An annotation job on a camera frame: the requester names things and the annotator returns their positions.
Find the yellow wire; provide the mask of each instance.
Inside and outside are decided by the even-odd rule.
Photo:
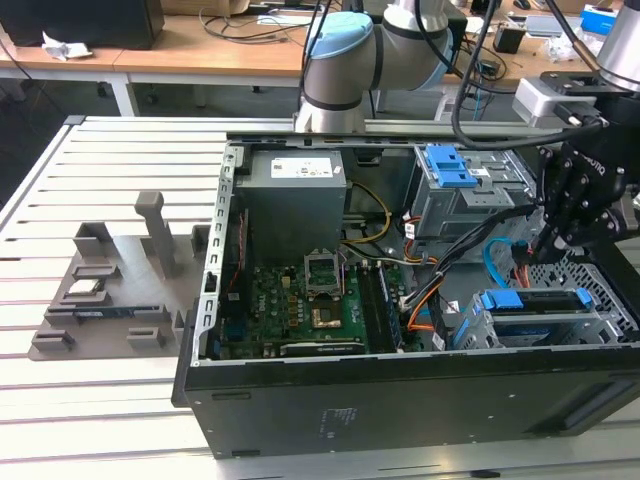
[[[387,233],[387,231],[389,230],[389,227],[391,226],[391,211],[389,210],[389,208],[387,208],[387,206],[382,201],[382,199],[378,195],[376,195],[376,193],[373,192],[373,190],[371,190],[369,187],[367,187],[367,186],[365,186],[365,185],[363,185],[362,183],[359,183],[359,182],[351,182],[351,183],[353,183],[354,185],[357,185],[358,187],[362,188],[365,192],[367,192],[369,195],[371,195],[376,202],[378,202],[378,204],[384,210],[385,222],[384,222],[384,227],[382,227],[382,230],[380,232],[376,233],[375,235],[371,235],[370,237],[364,237],[364,238],[356,238],[356,239],[353,239],[353,240],[343,240],[342,243],[351,244],[351,243],[373,242],[373,241],[379,239],[380,237],[384,236],[384,234]]]

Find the open computer tower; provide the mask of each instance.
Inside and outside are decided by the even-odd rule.
[[[535,150],[429,141],[229,142],[174,390],[216,458],[576,435],[640,394],[640,281],[617,248],[524,281],[512,247],[542,225]],[[527,214],[411,319],[433,263],[513,208]]]

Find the orange wire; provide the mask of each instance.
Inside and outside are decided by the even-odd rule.
[[[422,306],[427,302],[427,300],[429,300],[429,297],[431,297],[431,295],[433,295],[433,293],[438,288],[440,288],[440,285],[442,285],[442,282],[438,283],[435,287],[429,290],[427,294],[422,298],[422,300],[420,300],[420,303],[418,303],[416,308],[414,308],[413,313],[409,318],[409,323],[407,324],[407,328],[409,329],[409,331],[412,331],[412,330],[429,330],[430,332],[434,331],[433,325],[414,325],[414,323],[416,321],[416,318],[418,318],[418,313],[420,312],[420,309],[422,308]]]

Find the gray power supply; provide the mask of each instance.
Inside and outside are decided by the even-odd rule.
[[[256,261],[288,265],[316,249],[335,251],[346,189],[339,151],[255,152],[251,173],[237,176],[234,192],[251,211],[251,236],[260,239]]]

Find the motherboard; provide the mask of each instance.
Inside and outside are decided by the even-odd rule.
[[[224,319],[223,358],[390,353],[402,344],[397,266],[256,266],[250,283],[249,313]]]

